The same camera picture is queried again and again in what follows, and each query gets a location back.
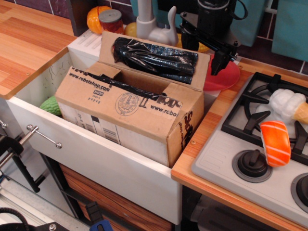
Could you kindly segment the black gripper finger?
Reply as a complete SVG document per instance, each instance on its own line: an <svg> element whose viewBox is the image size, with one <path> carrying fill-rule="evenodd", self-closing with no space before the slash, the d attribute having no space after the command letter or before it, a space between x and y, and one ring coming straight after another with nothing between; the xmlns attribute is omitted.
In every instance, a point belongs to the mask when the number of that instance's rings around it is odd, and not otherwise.
<svg viewBox="0 0 308 231"><path fill-rule="evenodd" d="M199 40L198 32L196 29L192 28L182 28L181 29L181 43L182 47L191 51L198 51Z"/></svg>
<svg viewBox="0 0 308 231"><path fill-rule="evenodd" d="M211 75L217 76L218 73L225 69L230 62L230 53L219 50L214 53L211 63Z"/></svg>

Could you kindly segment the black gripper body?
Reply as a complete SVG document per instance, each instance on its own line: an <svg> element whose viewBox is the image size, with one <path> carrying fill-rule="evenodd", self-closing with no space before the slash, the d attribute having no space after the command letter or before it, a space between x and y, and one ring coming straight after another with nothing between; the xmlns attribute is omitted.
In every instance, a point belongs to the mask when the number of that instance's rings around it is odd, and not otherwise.
<svg viewBox="0 0 308 231"><path fill-rule="evenodd" d="M180 28L196 29L199 43L214 52L229 52L230 60L235 60L240 43L231 32L230 26L233 20L241 20L241 17L235 14L236 3L235 0L198 0L197 13L180 14Z"/></svg>

